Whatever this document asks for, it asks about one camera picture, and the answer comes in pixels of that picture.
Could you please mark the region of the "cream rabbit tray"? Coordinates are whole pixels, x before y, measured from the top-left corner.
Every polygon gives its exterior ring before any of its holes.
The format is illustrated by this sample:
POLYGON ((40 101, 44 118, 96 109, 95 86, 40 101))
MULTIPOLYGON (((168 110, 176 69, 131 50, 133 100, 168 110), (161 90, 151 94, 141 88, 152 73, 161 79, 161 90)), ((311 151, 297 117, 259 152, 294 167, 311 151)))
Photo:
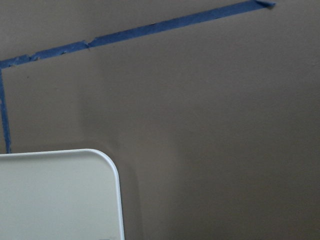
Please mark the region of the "cream rabbit tray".
POLYGON ((3 240, 123 240, 120 180, 96 149, 2 154, 3 240))

